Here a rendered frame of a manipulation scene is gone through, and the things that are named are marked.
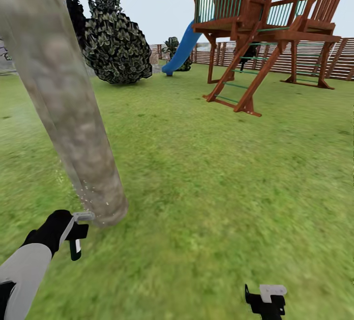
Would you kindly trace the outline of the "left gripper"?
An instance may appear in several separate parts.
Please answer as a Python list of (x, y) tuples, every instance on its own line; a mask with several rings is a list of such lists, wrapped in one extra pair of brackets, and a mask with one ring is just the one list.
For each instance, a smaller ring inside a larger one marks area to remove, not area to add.
[(76, 224), (75, 231), (66, 238), (66, 240), (75, 240), (75, 239), (85, 239), (88, 233), (88, 224)]

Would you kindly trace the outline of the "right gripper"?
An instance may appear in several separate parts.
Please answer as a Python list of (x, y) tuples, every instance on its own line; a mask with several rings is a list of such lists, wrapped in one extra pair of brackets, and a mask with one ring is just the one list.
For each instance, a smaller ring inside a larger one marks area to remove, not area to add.
[(277, 315), (279, 318), (281, 315), (285, 315), (284, 300), (279, 295), (272, 295), (271, 303), (263, 303), (261, 295), (249, 293), (247, 284), (245, 284), (245, 299), (247, 304), (251, 304), (254, 314), (261, 314), (262, 320), (268, 314)]

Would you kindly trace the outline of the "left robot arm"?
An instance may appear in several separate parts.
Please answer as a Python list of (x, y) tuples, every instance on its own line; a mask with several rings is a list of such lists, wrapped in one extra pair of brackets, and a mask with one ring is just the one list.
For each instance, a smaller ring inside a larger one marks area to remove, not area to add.
[(38, 230), (0, 266), (0, 320), (25, 320), (49, 263), (65, 240), (85, 239), (95, 213), (51, 214)]

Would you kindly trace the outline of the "pesticide atomizer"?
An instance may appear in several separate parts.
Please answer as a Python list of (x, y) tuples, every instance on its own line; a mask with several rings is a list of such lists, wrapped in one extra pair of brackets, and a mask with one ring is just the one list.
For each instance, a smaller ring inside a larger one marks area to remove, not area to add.
[(77, 261), (81, 257), (81, 241), (79, 239), (70, 240), (71, 260)]

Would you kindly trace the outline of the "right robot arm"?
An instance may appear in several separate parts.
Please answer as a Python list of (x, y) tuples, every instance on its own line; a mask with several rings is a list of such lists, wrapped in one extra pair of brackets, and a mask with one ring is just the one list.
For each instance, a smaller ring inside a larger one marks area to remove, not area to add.
[(247, 304), (251, 304), (254, 314), (261, 314), (262, 320), (281, 320), (281, 315), (285, 315), (284, 295), (287, 289), (283, 285), (259, 285), (261, 294), (251, 294), (245, 284), (245, 299)]

